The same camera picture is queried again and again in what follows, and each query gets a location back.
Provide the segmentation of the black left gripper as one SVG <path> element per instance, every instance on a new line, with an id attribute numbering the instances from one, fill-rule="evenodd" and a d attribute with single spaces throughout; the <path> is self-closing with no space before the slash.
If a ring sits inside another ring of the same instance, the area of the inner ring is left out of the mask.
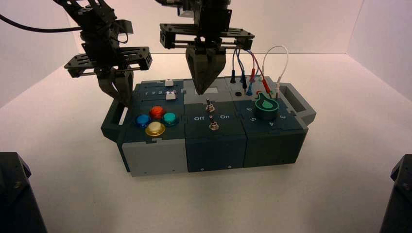
<path id="1" fill-rule="evenodd" d="M 72 77 L 94 75 L 115 69 L 115 74 L 98 75 L 100 89 L 122 103 L 132 103 L 133 71 L 148 70 L 152 64 L 149 47 L 120 47 L 120 33 L 129 34 L 123 27 L 108 27 L 103 34 L 81 31 L 86 38 L 85 53 L 75 55 L 64 66 Z"/>

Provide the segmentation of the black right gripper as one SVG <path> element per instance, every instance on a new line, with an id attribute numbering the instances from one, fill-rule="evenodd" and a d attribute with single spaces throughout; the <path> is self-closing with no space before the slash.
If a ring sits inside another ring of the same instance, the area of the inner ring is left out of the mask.
<path id="1" fill-rule="evenodd" d="M 225 67 L 225 49 L 249 50 L 255 36 L 230 27 L 232 10 L 226 6 L 193 6 L 192 11 L 193 24 L 160 24 L 160 43 L 166 49 L 186 48 L 195 90 L 204 94 Z"/>

